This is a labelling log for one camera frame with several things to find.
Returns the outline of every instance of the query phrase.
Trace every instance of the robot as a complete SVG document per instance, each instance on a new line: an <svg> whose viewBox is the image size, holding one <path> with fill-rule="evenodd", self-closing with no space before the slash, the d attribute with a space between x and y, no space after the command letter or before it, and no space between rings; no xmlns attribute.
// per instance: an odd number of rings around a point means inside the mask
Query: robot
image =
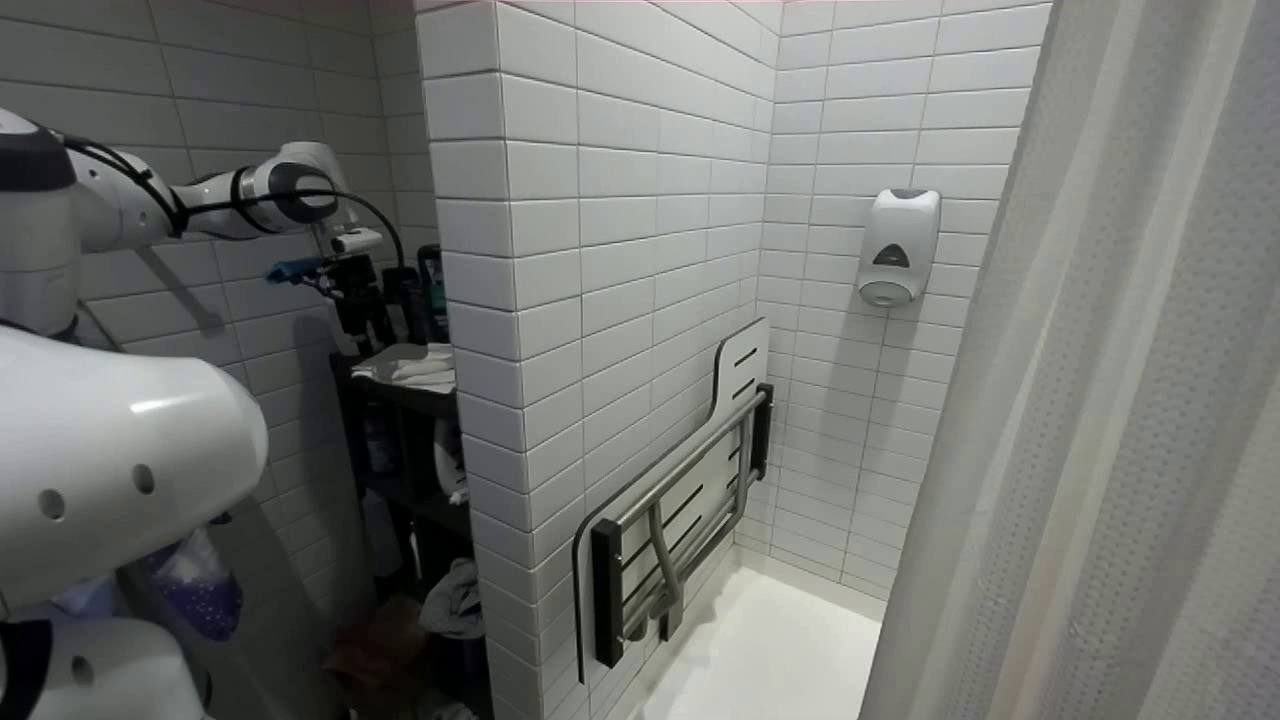
<svg viewBox="0 0 1280 720"><path fill-rule="evenodd" d="M47 132L0 110L0 716L198 720L181 645L139 621L3 623L13 613L205 527L270 461L255 402L200 362L64 346L82 251L186 233L255 241L317 230L363 251L346 171L326 146L255 170L166 186L139 157Z"/></svg>

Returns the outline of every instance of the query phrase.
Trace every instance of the metal rack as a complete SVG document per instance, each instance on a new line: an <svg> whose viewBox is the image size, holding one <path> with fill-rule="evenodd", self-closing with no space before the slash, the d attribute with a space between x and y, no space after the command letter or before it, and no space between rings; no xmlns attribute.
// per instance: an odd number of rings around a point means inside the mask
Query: metal rack
<svg viewBox="0 0 1280 720"><path fill-rule="evenodd" d="M750 511L766 480L772 389L766 321L718 353L712 416L635 484L590 517L575 551L580 657L616 663L647 623L662 640L685 621L687 575Z"/></svg>

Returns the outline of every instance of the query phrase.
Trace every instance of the shower curtain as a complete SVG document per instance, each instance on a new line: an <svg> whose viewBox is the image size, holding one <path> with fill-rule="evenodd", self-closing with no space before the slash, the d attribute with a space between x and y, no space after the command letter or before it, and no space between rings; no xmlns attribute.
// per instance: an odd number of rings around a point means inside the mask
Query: shower curtain
<svg viewBox="0 0 1280 720"><path fill-rule="evenodd" d="M1280 4L1061 0L865 720L1280 716Z"/></svg>

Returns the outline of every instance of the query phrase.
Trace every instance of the shower floor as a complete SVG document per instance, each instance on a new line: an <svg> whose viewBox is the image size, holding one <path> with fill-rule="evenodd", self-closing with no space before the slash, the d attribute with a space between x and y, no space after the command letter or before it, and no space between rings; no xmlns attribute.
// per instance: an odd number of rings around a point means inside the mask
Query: shower floor
<svg viewBox="0 0 1280 720"><path fill-rule="evenodd" d="M639 720L855 720L882 623L742 570Z"/></svg>

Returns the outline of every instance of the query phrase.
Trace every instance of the soap dispenser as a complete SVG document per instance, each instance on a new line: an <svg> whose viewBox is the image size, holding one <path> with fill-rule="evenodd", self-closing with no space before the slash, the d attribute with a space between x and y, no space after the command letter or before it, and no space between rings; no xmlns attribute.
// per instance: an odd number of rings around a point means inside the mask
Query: soap dispenser
<svg viewBox="0 0 1280 720"><path fill-rule="evenodd" d="M878 308L926 297L946 197L932 187L886 187L872 205L855 288Z"/></svg>

